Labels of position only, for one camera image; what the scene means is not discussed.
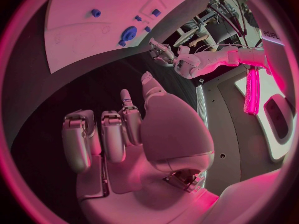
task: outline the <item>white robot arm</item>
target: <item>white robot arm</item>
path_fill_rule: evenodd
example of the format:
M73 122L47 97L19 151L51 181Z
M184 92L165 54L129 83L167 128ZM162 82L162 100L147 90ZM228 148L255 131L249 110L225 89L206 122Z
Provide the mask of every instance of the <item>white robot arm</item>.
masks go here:
M165 63L168 61L168 66L173 66L178 74L187 79L208 74L221 65L238 66L240 63L260 66L265 68L268 74L271 73L264 51L257 49L238 49L236 46L227 46L216 52L203 51L189 54L189 47L179 46L178 57L175 57L167 46L159 44L153 38L149 43L152 46L151 53L153 50L156 54L160 51L156 57L152 56L158 64L161 65L161 60Z

